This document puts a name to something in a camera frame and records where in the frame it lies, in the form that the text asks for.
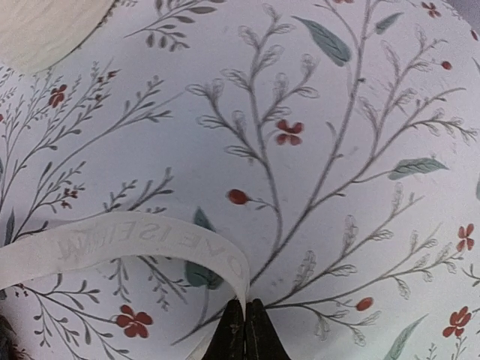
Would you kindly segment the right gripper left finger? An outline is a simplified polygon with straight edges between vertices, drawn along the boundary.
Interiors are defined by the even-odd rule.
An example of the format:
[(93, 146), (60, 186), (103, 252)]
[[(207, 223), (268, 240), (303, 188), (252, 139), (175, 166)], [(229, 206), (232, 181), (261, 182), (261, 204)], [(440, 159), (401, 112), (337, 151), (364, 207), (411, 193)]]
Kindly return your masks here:
[(242, 360), (245, 320), (239, 300), (228, 301), (202, 360)]

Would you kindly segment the white printed ribbon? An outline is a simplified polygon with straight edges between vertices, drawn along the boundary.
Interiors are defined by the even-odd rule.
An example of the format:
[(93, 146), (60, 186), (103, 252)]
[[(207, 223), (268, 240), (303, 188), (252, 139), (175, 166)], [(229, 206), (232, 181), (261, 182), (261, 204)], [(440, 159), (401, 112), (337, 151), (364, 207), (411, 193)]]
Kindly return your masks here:
[(30, 235), (1, 248), (1, 288), (126, 256), (187, 260), (222, 277), (246, 305), (250, 268), (223, 236), (158, 214), (111, 212)]

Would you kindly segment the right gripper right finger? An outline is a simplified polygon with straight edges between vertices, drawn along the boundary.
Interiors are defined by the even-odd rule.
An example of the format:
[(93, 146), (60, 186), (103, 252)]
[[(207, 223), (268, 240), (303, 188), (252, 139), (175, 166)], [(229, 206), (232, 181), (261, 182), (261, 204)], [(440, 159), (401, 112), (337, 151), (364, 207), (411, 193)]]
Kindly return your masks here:
[(245, 355), (248, 360), (288, 360), (288, 354), (258, 298), (247, 303), (244, 326)]

